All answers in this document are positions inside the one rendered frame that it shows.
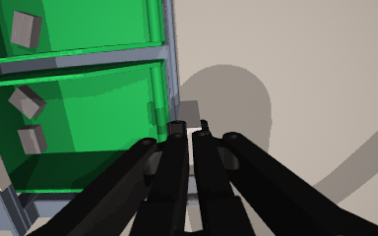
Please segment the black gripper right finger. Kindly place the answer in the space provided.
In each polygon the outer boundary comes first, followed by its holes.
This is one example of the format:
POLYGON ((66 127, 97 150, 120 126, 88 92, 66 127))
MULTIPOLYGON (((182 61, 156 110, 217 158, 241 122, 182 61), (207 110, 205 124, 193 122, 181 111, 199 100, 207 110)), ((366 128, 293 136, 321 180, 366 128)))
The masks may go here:
POLYGON ((242 134, 213 137, 198 100, 189 100, 189 132, 202 226, 210 236, 256 236, 230 182, 276 236, 378 236, 377 224, 340 208, 242 134))

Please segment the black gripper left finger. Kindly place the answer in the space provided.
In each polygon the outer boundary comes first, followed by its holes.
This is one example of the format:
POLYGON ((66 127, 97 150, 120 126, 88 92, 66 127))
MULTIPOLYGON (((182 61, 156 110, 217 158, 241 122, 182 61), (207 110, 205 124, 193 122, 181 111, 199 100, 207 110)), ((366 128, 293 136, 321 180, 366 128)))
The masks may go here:
POLYGON ((135 213, 129 236, 173 236, 174 230, 184 231, 192 165, 189 101, 180 101, 178 120, 166 127, 166 141, 138 140, 26 236, 120 236, 135 213))

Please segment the green open-front bin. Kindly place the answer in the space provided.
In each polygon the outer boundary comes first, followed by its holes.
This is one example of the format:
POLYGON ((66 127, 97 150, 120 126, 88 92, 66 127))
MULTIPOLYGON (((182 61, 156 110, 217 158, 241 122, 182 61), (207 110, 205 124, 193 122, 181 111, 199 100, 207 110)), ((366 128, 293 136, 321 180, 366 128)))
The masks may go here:
POLYGON ((82 192, 136 141, 166 141, 168 122, 158 59, 0 75, 0 153, 16 193, 82 192), (8 101, 21 84, 47 102, 32 119, 8 101), (25 154, 18 130, 37 124, 47 149, 25 154))
POLYGON ((163 31, 161 0, 0 0, 0 63, 159 46, 163 31), (14 11, 42 17, 38 47, 11 42, 14 11))

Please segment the grey metal shelf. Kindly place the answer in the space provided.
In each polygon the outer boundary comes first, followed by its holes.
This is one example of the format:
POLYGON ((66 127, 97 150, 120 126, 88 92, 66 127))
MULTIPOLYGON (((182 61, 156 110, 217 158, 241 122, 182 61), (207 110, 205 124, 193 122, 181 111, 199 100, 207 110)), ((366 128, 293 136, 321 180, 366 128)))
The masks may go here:
MULTIPOLYGON (((163 64, 161 66, 166 75, 169 118, 170 122, 176 121, 178 120, 180 98, 173 6, 172 0, 161 0, 161 2, 164 25, 164 31, 161 39, 164 44, 161 46, 0 63, 0 75, 23 71, 93 64, 153 59, 163 60, 163 64)), ((60 211, 60 209, 70 203, 70 201, 72 201, 80 193, 81 192, 20 193, 17 196, 0 153, 0 230, 11 231, 13 236, 25 236, 27 231, 29 231, 31 226, 39 217, 53 217, 60 211)), ((187 207, 198 206, 199 200, 196 180, 194 178, 194 174, 190 174, 188 182, 187 207)))

